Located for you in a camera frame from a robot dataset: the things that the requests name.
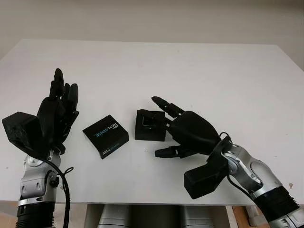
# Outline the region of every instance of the black cable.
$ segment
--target black cable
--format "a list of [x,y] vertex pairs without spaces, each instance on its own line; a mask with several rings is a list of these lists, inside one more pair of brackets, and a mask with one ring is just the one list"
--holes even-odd
[[221,132],[221,133],[219,134],[219,137],[221,137],[222,134],[225,134],[226,136],[228,136],[228,137],[230,138],[230,142],[233,143],[232,140],[231,140],[231,137],[229,136],[229,134],[228,134],[227,132]]
[[230,182],[230,184],[232,184],[234,187],[236,187],[237,189],[239,189],[242,193],[244,193],[245,195],[247,195],[250,199],[250,195],[248,194],[248,192],[246,192],[244,189],[242,189],[240,186],[238,186],[236,183],[234,183],[232,181],[232,179],[230,178],[230,174],[227,175],[227,179]]
[[48,161],[43,158],[40,158],[40,160],[49,164],[50,166],[52,166],[62,179],[62,188],[66,195],[66,208],[65,208],[65,217],[64,217],[64,221],[63,221],[63,228],[68,228],[69,216],[70,216],[69,215],[70,214],[70,190],[68,188],[68,184],[67,184],[65,175],[67,173],[71,172],[74,168],[70,167],[63,173],[53,162]]

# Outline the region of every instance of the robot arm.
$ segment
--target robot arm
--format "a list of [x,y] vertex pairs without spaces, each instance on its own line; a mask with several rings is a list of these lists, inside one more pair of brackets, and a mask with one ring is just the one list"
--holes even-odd
[[57,174],[66,194],[64,228],[68,227],[70,197],[65,174],[72,168],[62,173],[59,166],[65,153],[63,142],[79,114],[77,102],[77,84],[64,85],[63,74],[57,69],[49,97],[42,101],[37,116],[17,112],[2,120],[9,141],[28,154],[20,184],[17,228],[53,226]]
[[272,228],[304,228],[304,210],[263,162],[241,146],[230,144],[223,156],[229,174],[249,193]]
[[[272,228],[304,228],[304,210],[266,164],[233,144],[228,135],[221,139],[221,134],[196,113],[183,111],[159,97],[152,100],[174,118],[166,120],[166,129],[180,144],[157,150],[156,157],[184,158],[196,153],[209,156],[206,165],[184,174],[184,186],[193,199],[213,192],[227,177],[256,203]],[[234,184],[230,175],[244,189]]]

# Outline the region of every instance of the tabletop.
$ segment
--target tabletop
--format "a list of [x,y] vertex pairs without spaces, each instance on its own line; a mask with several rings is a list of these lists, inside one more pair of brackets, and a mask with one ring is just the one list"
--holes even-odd
[[[80,115],[60,165],[75,168],[66,176],[72,203],[253,204],[226,179],[191,199],[184,172],[207,157],[154,157],[177,145],[169,134],[165,142],[134,139],[136,111],[159,111],[151,100],[159,96],[228,132],[304,204],[304,72],[278,46],[23,39],[0,61],[1,119],[16,111],[36,115],[56,68],[79,88]],[[130,140],[102,160],[82,130],[109,114]],[[25,154],[2,125],[0,151],[0,200],[18,200]],[[58,188],[57,201],[64,200]]]

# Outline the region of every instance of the small object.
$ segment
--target small object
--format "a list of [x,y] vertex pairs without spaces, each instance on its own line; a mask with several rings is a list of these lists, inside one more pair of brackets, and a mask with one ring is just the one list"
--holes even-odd
[[102,159],[129,141],[128,132],[111,115],[85,128],[83,132]]
[[165,141],[165,112],[138,110],[136,116],[135,139]]

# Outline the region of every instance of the white wall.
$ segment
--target white wall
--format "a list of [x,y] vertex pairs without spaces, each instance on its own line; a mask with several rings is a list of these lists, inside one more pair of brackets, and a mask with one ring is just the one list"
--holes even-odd
[[1,0],[0,59],[21,38],[277,44],[304,69],[303,0]]

